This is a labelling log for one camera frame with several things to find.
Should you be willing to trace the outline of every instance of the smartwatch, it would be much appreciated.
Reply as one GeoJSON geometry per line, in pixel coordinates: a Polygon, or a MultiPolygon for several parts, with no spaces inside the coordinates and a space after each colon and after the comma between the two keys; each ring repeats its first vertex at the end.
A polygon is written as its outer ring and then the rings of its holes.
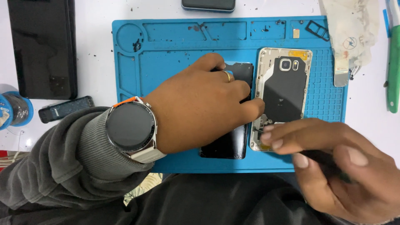
{"type": "Polygon", "coordinates": [[[106,121],[111,144],[140,163],[166,156],[157,149],[157,120],[150,108],[150,104],[136,96],[112,106],[106,121]]]}

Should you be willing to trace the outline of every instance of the sweater cuff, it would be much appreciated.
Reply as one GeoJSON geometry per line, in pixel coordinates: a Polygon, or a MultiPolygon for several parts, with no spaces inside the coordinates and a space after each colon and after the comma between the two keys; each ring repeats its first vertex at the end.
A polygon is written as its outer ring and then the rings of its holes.
{"type": "Polygon", "coordinates": [[[108,140],[106,120],[110,109],[86,124],[80,136],[77,158],[84,169],[95,178],[118,181],[135,172],[150,170],[153,163],[134,162],[108,140]]]}

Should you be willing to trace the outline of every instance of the gold ring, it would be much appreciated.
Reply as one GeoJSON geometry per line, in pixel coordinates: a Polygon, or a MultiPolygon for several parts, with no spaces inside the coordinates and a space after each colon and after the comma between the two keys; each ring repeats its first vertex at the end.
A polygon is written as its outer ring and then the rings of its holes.
{"type": "Polygon", "coordinates": [[[228,76],[228,83],[230,83],[230,74],[226,71],[224,71],[226,73],[226,75],[228,76]]]}

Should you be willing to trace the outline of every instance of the person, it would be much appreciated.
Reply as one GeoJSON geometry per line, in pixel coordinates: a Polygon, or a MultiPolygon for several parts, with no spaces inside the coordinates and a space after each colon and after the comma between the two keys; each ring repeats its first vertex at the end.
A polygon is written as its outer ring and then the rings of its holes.
{"type": "MultiPolygon", "coordinates": [[[[227,77],[224,60],[206,54],[143,101],[158,122],[164,154],[204,146],[258,118],[264,102],[227,77]]],[[[31,153],[0,173],[0,224],[399,224],[395,161],[344,123],[302,119],[264,128],[262,142],[292,154],[300,191],[268,173],[177,174],[123,204],[154,162],[134,161],[106,135],[107,107],[65,117],[31,153]],[[351,178],[326,178],[304,149],[331,150],[351,178]]]]}

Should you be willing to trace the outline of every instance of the watch face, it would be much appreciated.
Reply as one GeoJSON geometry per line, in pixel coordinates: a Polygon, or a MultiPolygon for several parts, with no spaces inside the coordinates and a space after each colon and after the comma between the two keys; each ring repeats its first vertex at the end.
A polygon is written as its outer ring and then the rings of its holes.
{"type": "Polygon", "coordinates": [[[124,152],[145,147],[155,130],[153,113],[138,102],[126,102],[115,108],[107,118],[106,129],[110,141],[124,152]]]}

